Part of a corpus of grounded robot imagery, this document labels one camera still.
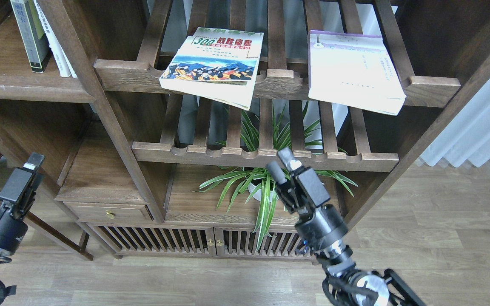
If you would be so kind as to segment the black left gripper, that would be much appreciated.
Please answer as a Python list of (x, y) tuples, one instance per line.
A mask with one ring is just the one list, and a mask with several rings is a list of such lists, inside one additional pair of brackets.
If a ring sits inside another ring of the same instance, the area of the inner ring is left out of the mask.
[(28, 230), (23, 220), (44, 178), (38, 173), (44, 160), (44, 155), (32, 153), (23, 167), (13, 170), (0, 191), (0, 256), (14, 255)]

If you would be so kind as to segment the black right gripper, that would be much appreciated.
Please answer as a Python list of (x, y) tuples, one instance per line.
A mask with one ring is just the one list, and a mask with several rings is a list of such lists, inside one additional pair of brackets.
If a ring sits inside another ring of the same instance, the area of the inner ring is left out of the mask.
[(286, 209), (296, 213), (302, 207), (315, 208), (311, 213), (301, 214), (294, 225), (299, 236), (312, 252), (335, 264), (350, 259), (353, 252), (343, 242), (348, 226), (333, 205), (322, 206), (330, 200), (330, 195), (317, 173), (311, 167), (304, 167), (289, 148), (278, 151), (277, 155), (290, 179), (276, 161), (268, 163), (266, 168), (275, 180), (276, 193)]

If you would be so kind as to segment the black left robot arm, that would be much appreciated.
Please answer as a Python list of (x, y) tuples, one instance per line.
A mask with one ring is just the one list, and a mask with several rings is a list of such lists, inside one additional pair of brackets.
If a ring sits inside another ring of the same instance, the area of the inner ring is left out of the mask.
[[(43, 180), (39, 168), (45, 156), (31, 153), (27, 162), (16, 167), (0, 191), (0, 264), (10, 263), (10, 256), (19, 248), (28, 226), (24, 219), (29, 213), (37, 188)], [(0, 304), (16, 294), (16, 286), (5, 286), (0, 281)]]

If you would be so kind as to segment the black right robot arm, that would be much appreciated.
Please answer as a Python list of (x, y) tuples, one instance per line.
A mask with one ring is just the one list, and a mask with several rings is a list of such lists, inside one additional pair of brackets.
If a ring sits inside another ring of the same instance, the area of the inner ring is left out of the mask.
[(277, 155), (289, 175), (276, 161), (266, 168), (286, 209), (299, 215), (294, 227), (325, 271), (322, 289), (329, 302), (335, 306), (423, 306), (424, 301), (394, 270), (380, 275), (356, 268), (352, 249), (343, 242), (348, 227), (329, 203), (330, 195), (317, 173), (303, 166), (289, 148)]

